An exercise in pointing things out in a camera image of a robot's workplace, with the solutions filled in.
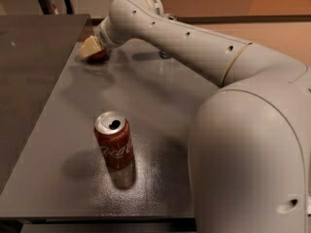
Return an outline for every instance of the small can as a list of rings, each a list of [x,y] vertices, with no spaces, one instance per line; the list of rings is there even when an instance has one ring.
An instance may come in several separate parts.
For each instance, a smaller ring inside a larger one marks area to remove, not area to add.
[[[94,134],[107,166],[119,170],[132,161],[133,146],[124,115],[115,111],[100,115],[95,122]]]

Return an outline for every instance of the coke can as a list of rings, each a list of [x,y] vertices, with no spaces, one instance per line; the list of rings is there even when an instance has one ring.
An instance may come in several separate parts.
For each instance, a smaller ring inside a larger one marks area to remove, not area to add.
[[[124,115],[115,111],[100,115],[95,122],[94,134],[107,166],[119,170],[132,161],[133,146]]]

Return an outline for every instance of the red soda can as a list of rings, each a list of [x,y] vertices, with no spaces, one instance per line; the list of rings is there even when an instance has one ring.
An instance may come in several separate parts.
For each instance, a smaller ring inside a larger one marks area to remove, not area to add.
[[[133,146],[124,115],[115,111],[100,115],[95,122],[94,134],[107,166],[119,170],[132,161]]]

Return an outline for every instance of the soda can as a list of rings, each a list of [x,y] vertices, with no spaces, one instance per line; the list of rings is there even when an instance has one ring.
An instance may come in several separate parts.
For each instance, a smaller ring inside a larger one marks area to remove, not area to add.
[[[124,115],[115,111],[100,115],[95,122],[94,134],[107,166],[119,170],[132,161],[133,146]]]

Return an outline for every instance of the dark red can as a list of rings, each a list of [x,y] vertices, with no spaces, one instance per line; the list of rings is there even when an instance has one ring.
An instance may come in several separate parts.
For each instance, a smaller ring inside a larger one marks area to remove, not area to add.
[[[134,152],[129,124],[121,113],[111,111],[100,115],[94,133],[107,166],[122,169],[132,161]]]

